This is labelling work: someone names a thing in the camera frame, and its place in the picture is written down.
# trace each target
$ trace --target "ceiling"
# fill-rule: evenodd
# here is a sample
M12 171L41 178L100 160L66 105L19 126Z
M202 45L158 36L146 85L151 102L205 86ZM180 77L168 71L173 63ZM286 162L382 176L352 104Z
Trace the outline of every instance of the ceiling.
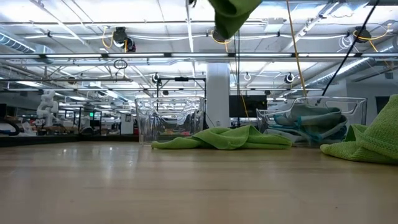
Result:
M133 37L137 52L234 52L236 44L231 41L226 46L218 44L209 34L214 28L214 10L207 0L198 0L197 5L190 9L190 20L193 36L193 48L190 47L188 38L188 23L185 2L181 0L43 0L44 8L50 14L44 12L30 0L2 1L0 7L0 28L8 33L16 35L19 40L29 44L41 44L52 49L57 54L70 53L109 53L122 52L123 50L113 45L106 49L103 45L102 36L111 35L116 26L126 27L128 35ZM291 1L294 32L300 32L304 27L310 26L311 21L316 20L319 13L327 5L326 1ZM331 14L324 19L319 19L302 38L297 41L299 52L340 52L345 53L347 47L342 48L342 35L352 33L356 26L360 26L368 12L369 6L366 1L361 3L341 3L335 7ZM64 23L70 31L57 23L54 16ZM266 37L276 35L276 32L264 32L266 23L264 20L273 17L285 19L279 31L280 37ZM366 28L373 37L386 33L387 24L390 31L380 39L374 41L376 47L395 35L398 23L397 6L378 6L370 18ZM291 46L292 39L290 25L284 1L264 2L249 17L247 23L240 30L241 52L294 52ZM84 39L84 44L70 32ZM111 43L110 38L104 39L106 44ZM373 51L369 43L356 44L360 52ZM0 45L1 54L18 54L15 50ZM134 59L140 65L128 66L125 70L118 71L113 67L113 62L99 62L88 59L80 62L95 62L101 66L68 66L62 67L48 65L48 72L53 73L52 78L115 78L116 72L119 81L101 82L106 88L124 88L126 86L138 86L149 88L153 83L152 76L158 73L161 77L196 77L205 78L206 65L211 61L178 61L167 65L145 65L146 58ZM16 66L22 66L35 74L43 75L43 66L24 66L34 64L33 60L8 60ZM339 61L312 60L300 63L305 79L319 75ZM233 73L236 71L234 61L230 62ZM280 87L284 86L284 75L293 73L298 76L295 61L272 63L262 60L240 62L241 86L255 87ZM252 74L250 80L245 80L244 75ZM121 81L122 76L128 77L129 82ZM60 86L71 88L73 85L59 83ZM167 86L180 86L181 83L169 82ZM184 83L183 86L195 86L194 82ZM186 94L202 95L202 91L182 92L177 91L173 95ZM142 92L125 91L120 93L127 99L133 100L142 96ZM253 91L251 94L263 94L261 91Z

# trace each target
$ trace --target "white column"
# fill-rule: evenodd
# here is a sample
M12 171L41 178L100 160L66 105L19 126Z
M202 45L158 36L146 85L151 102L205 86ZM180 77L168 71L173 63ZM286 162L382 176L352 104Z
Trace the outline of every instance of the white column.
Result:
M227 63L207 64L206 122L212 127L229 127L229 68Z

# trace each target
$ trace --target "screen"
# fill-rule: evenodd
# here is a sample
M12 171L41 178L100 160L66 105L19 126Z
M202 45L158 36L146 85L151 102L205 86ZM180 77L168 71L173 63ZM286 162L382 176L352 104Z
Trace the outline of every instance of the screen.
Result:
M242 100L242 96L229 96L229 117L236 118L241 117L245 118L246 112L244 110L244 104L246 105L246 109L248 111L248 115L250 118L257 118L256 109L266 110L267 109L267 96L266 95L258 95L258 96L243 96L244 104Z

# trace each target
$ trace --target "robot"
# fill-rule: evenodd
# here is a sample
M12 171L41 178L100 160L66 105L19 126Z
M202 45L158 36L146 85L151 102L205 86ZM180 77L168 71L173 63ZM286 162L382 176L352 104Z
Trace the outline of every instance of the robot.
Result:
M54 101L55 91L48 90L42 95L42 101L37 108L37 117L39 119L44 118L44 126L52 126L52 120L57 119L53 113L58 113L58 103Z

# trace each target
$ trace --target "laundry basket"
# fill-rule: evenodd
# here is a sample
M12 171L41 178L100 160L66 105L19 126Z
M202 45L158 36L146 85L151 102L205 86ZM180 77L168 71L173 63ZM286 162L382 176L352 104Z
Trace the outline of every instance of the laundry basket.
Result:
M205 99L164 97L136 99L139 142L169 141L203 130Z
M260 132L281 134L294 146L318 147L344 140L351 124L366 124L365 98L308 96L288 100L283 108L257 110Z

